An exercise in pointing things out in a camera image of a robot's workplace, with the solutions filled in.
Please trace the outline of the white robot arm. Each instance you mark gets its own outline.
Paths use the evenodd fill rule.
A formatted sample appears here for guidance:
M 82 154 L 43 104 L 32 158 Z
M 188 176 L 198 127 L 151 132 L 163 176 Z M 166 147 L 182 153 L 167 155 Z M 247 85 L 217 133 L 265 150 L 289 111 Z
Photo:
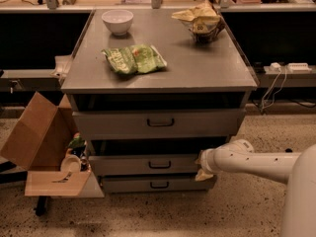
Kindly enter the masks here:
M 196 163 L 198 182 L 230 172 L 287 184 L 280 237 L 316 237 L 316 145 L 296 153 L 256 153 L 238 139 L 202 150 Z

